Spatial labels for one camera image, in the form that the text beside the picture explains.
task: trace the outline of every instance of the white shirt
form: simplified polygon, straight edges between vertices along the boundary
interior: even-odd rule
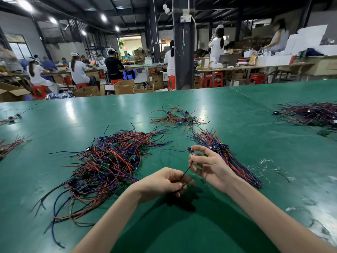
[[[27,72],[30,78],[30,81],[32,82],[33,85],[44,85],[45,82],[47,81],[46,79],[43,79],[41,77],[41,72],[44,70],[44,68],[40,65],[34,65],[34,76],[32,77],[30,72],[29,72],[29,66],[27,66]]]
[[[82,61],[75,61],[74,71],[71,68],[71,62],[69,62],[69,70],[71,72],[72,79],[76,84],[79,83],[89,83],[90,78],[85,74],[88,67]]]
[[[229,43],[224,39],[223,47],[220,47],[221,38],[214,38],[213,41],[208,45],[211,49],[210,61],[214,60],[215,63],[219,62],[220,55],[223,55],[223,48]]]
[[[171,57],[171,51],[167,51],[164,58],[164,63],[167,63],[167,76],[175,76],[174,56]]]
[[[281,29],[278,30],[277,32],[279,32],[281,34],[280,37],[280,42],[272,47],[270,47],[268,49],[268,51],[272,51],[272,52],[277,52],[277,51],[283,51],[285,50],[285,47],[287,46],[287,42],[288,42],[288,38],[289,38],[289,31],[285,30],[285,29]],[[276,34],[277,32],[274,34],[274,37],[272,38],[272,41],[270,43],[273,43],[276,41]]]

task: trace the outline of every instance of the white cap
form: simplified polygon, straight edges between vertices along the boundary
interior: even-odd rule
[[[79,55],[78,53],[76,53],[76,52],[73,52],[73,53],[71,54],[71,56],[72,56],[72,57],[74,57],[74,56],[79,56],[79,57],[80,57],[80,55]]]
[[[33,61],[38,62],[36,59],[31,59],[31,58],[28,59],[28,62],[33,62]]]

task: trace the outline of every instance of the electrical outlet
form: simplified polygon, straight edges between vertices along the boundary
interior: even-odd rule
[[[185,15],[185,16],[180,16],[180,22],[191,22],[192,16],[191,15]]]

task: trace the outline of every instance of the left hand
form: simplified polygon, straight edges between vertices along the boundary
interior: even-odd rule
[[[180,170],[165,167],[132,184],[128,189],[140,193],[140,202],[154,200],[159,196],[173,192],[175,192],[175,196],[180,197],[187,189],[187,185],[184,187],[183,185],[194,183],[193,179],[187,175],[181,179],[183,174]]]

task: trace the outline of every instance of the ceiling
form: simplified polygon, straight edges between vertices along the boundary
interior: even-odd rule
[[[37,20],[47,21],[49,16],[58,20],[76,18],[89,24],[90,28],[117,33],[136,33],[145,29],[149,0],[27,0],[34,7]],[[162,5],[172,8],[172,0],[155,0],[158,25],[169,29],[172,17],[163,12]],[[238,17],[239,6],[243,5],[243,20],[272,18],[278,14],[304,6],[306,0],[196,0],[195,19],[199,27],[219,23],[232,24]],[[329,3],[331,0],[314,0],[314,3]],[[16,0],[0,0],[0,10],[30,16]],[[104,23],[100,15],[108,21]]]

